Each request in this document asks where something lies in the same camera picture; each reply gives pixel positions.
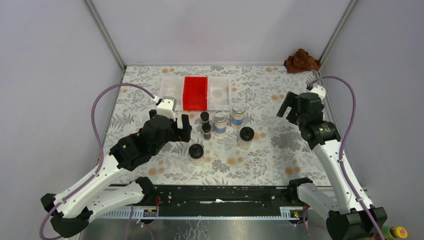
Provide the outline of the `blue-label shaker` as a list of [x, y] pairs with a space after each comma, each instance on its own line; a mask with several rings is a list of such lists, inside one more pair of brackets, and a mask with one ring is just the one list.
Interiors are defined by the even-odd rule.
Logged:
[[217, 137], [223, 137], [227, 131], [228, 115], [225, 111], [217, 111], [213, 116], [214, 134]]
[[231, 109], [231, 127], [238, 130], [242, 128], [246, 113], [246, 106], [243, 103], [234, 103]]

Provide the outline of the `black-cap jar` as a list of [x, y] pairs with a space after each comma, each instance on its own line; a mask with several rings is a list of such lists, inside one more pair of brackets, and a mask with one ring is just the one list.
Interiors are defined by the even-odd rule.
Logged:
[[201, 166], [205, 162], [205, 160], [204, 160], [204, 148], [199, 143], [192, 144], [189, 147], [188, 155], [190, 157], [190, 162], [194, 166]]
[[255, 132], [251, 127], [242, 127], [237, 140], [238, 146], [243, 150], [249, 149], [252, 146], [254, 136]]

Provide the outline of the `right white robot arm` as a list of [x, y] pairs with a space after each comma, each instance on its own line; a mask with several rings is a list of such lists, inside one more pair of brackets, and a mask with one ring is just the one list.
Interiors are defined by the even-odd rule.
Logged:
[[282, 117], [288, 108], [286, 119], [298, 126], [301, 137], [318, 157], [335, 198], [328, 197], [304, 177], [289, 181], [287, 201], [293, 206], [304, 203], [311, 207], [325, 220], [333, 240], [365, 240], [375, 236], [387, 220], [387, 213], [383, 207], [375, 207], [359, 184], [341, 150], [336, 126], [324, 120], [324, 105], [319, 95], [289, 92], [276, 115]]

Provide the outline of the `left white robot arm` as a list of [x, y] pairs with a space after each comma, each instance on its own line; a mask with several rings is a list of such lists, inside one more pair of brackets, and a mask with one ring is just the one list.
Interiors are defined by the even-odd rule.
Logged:
[[152, 204], [156, 189], [150, 179], [142, 176], [130, 184], [107, 194], [103, 190], [116, 179], [150, 161], [169, 142], [191, 140], [189, 116], [181, 115], [182, 128], [176, 120], [149, 112], [150, 119], [137, 133], [121, 138], [103, 161], [73, 186], [61, 193], [47, 193], [41, 199], [50, 221], [60, 238], [70, 238], [82, 232], [89, 223], [120, 207], [141, 203]]

